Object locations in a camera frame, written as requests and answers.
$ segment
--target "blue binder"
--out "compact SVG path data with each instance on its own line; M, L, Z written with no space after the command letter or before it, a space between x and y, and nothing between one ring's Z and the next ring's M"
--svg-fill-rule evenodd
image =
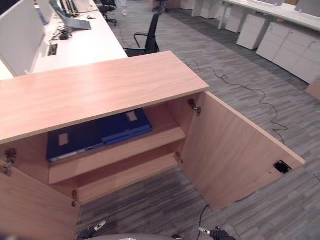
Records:
M97 126L101 139L108 145L149 133L152 126L142 108L100 118Z
M55 162L102 146L96 121L89 121L49 132L46 158Z

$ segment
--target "cabinet hinge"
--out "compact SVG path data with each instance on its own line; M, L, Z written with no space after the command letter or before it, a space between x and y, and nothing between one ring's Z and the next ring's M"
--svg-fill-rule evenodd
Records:
M72 191L72 203L71 203L71 206L72 207L76 207L76 202L78 201L78 193L77 193L77 190L73 190Z
M17 149L15 148L9 148L8 150L5 151L4 153L6 157L6 162L7 164L4 166L0 166L0 173L3 173L9 177L12 176L12 169L11 167L16 161L17 158Z
M176 151L174 156L175 156L175 159L176 159L180 164L183 164L183 163L184 163L184 160L181 158L180 152Z
M194 99L189 99L188 104L196 112L196 115L200 116L202 108L196 105L196 101Z
M292 168L282 160L278 161L275 165L273 165L273 167L282 174L286 174L292 170Z

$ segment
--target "black office chair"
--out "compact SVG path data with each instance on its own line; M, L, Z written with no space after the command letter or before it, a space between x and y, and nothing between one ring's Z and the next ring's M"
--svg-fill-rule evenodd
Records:
M109 19L107 13L112 12L117 9L115 0L101 0L103 6L99 6L98 9L102 13L104 19L107 23L113 23L114 26L117 26L117 20Z
M135 57L135 56L140 56L140 55L145 55L145 54L155 54L155 53L160 52L160 49L159 49L157 41L156 41L156 29L157 29L159 17L161 14L163 14L165 12L165 8L163 6L159 6L156 9L156 11L157 12L152 17L151 25L149 28L149 33L136 32L134 34L134 40L135 40L136 44L138 45L138 48L127 48L127 47L123 48L129 58ZM140 44L137 40L137 36L147 37L144 48L140 47Z
M165 11L166 11L167 13L169 12L169 10L164 6L164 4L165 4L165 2L166 2L167 0L156 0L156 1L159 2L160 5L157 6L157 7L155 7L154 9L152 9L153 12L154 12L155 10L157 10L158 7L164 7Z

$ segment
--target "open cabinet door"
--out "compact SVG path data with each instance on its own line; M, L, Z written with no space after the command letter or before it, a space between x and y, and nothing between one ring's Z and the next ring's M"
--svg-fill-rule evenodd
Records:
M35 240L72 240L80 204L19 169L0 173L0 235Z
M200 94L182 150L181 165L203 198L222 209L305 163L301 157L232 107ZM277 170L274 165L279 161Z

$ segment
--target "white filing cabinet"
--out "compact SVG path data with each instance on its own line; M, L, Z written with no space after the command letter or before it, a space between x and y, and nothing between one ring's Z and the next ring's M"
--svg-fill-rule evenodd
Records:
M269 16L246 16L236 44L253 50L259 47L272 18Z
M271 22L256 54L273 61L289 32L289 28Z
M228 22L225 26L225 30L236 34L240 33L246 21L247 15L251 13L253 13L253 10L249 8L233 5L231 8L230 16L228 18Z
M194 9L195 0L181 0L180 8L183 10L191 10Z
M320 76L319 36L293 24L272 22L256 53L310 84Z
M216 19L222 4L221 0L195 0L191 16Z

